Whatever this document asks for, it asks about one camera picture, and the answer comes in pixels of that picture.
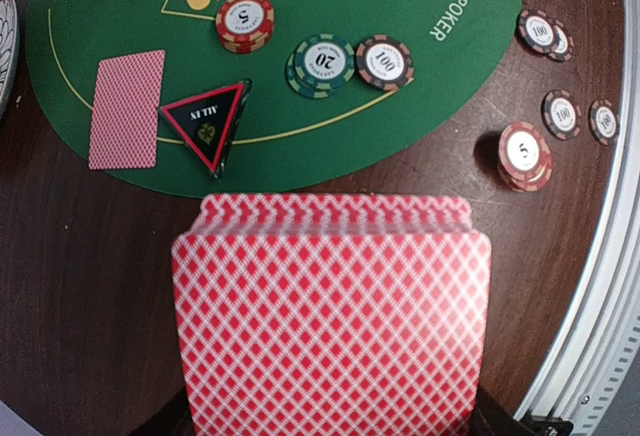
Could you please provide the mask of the red-backed card deck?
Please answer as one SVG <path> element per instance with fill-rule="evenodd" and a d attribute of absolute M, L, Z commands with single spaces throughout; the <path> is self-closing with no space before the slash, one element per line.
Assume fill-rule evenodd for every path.
<path fill-rule="evenodd" d="M 491 243 L 458 197 L 211 194 L 171 248 L 199 435 L 465 435 Z"/>

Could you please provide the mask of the green chips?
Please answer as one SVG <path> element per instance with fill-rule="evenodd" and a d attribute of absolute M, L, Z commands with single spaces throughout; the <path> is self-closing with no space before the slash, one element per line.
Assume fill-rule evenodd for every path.
<path fill-rule="evenodd" d="M 324 99 L 344 87 L 355 73 L 355 52 L 350 43 L 331 33 L 302 40 L 285 66 L 289 87 L 309 99 Z"/>

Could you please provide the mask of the red five chips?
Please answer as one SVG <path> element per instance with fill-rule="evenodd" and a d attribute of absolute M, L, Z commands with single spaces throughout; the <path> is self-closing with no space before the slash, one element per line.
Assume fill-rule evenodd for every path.
<path fill-rule="evenodd" d="M 228 0 L 216 14 L 215 28 L 226 50 L 249 54 L 271 40 L 275 8 L 270 0 Z"/>

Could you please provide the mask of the dealt red-backed card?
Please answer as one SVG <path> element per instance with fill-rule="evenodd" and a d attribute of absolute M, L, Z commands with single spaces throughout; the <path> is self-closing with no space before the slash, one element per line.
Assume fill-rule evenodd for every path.
<path fill-rule="evenodd" d="M 90 126 L 91 170 L 156 165 L 165 52 L 147 51 L 99 63 Z"/>

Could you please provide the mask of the red five chip stack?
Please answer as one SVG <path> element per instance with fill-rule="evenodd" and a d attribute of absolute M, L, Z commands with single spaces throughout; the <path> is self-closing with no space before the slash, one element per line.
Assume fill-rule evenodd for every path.
<path fill-rule="evenodd" d="M 532 124 L 514 122 L 504 128 L 498 143 L 497 171 L 507 187 L 519 193 L 539 191 L 550 181 L 552 153 Z"/>

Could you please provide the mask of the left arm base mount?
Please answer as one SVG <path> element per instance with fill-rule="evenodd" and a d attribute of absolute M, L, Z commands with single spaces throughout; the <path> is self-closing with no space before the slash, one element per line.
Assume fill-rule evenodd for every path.
<path fill-rule="evenodd" d="M 538 436 L 570 436 L 574 429 L 571 421 L 555 417 L 530 416 L 528 425 Z"/>

